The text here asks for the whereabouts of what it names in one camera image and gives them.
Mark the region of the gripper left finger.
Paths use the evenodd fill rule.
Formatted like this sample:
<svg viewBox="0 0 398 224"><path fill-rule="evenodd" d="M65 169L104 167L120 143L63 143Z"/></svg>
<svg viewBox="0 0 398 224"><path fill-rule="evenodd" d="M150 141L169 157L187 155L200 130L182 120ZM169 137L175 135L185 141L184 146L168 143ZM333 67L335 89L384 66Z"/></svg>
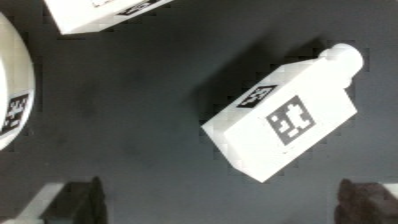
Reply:
<svg viewBox="0 0 398 224"><path fill-rule="evenodd" d="M100 177L49 183L20 214L0 224L109 224Z"/></svg>

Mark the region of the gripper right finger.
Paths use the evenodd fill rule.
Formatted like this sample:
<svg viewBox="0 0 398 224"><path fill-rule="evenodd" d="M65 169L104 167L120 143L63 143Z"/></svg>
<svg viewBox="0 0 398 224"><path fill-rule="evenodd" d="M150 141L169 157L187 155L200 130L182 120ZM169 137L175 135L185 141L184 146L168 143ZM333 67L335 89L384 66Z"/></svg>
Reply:
<svg viewBox="0 0 398 224"><path fill-rule="evenodd" d="M337 224L398 224L398 183L342 180Z"/></svg>

